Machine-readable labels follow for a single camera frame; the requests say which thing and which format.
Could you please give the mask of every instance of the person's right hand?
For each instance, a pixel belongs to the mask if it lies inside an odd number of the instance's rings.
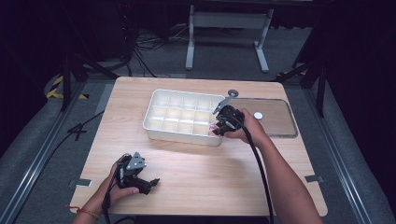
[[[254,118],[245,108],[242,108],[239,111],[245,115],[244,125],[250,132],[253,143],[257,144],[263,136],[266,136],[264,128],[259,123],[259,121]],[[227,132],[224,134],[224,136],[228,138],[239,138],[245,143],[248,143],[248,138],[242,129],[239,129],[235,132]]]

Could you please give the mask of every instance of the white plastic tray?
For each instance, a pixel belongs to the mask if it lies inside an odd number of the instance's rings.
[[[209,125],[216,123],[213,111],[223,99],[221,95],[156,90],[143,127],[151,139],[219,146],[222,138],[209,135]]]

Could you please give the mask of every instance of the dark background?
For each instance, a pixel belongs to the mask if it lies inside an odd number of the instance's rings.
[[[324,13],[281,9],[273,26],[315,26],[300,63],[323,58],[334,97],[364,158],[396,211],[396,20],[389,1],[334,1]],[[133,7],[134,24],[166,36],[186,6]],[[2,1],[0,3],[1,153],[47,102],[44,87],[67,53],[93,61],[128,54],[115,2]]]

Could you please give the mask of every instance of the bracelet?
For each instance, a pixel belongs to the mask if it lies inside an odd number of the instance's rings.
[[[94,217],[96,220],[99,219],[99,215],[97,215],[96,213],[91,212],[91,211],[89,211],[89,210],[87,210],[85,208],[79,208],[79,207],[70,206],[70,205],[65,205],[65,207],[67,207],[67,208],[77,208],[77,213],[86,213],[86,214],[90,215],[91,217]]]

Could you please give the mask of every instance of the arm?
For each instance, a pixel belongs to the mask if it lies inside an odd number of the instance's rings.
[[[264,160],[268,186],[276,214],[282,223],[323,223],[314,202],[301,179],[283,159],[260,123],[246,109],[245,126]],[[226,133],[226,137],[240,138],[248,143],[242,129]]]
[[[111,181],[111,177],[113,176],[114,172],[116,171],[117,165],[114,164],[113,167],[111,168],[111,172],[108,175],[108,177],[102,182],[102,184],[99,186],[99,189],[91,196],[91,198],[84,204],[82,207],[85,210],[88,210],[90,212],[93,212],[97,215],[100,215],[102,213],[102,202],[103,199],[105,198],[105,194],[107,192],[107,187]],[[127,189],[120,189],[119,186],[116,184],[113,189],[110,191],[110,197],[111,197],[111,205],[115,204],[119,199],[124,198],[129,195],[133,195],[139,193],[138,188],[127,188]],[[95,223],[96,219],[83,212],[77,213],[75,219],[73,220],[73,224],[90,224],[90,223]]]

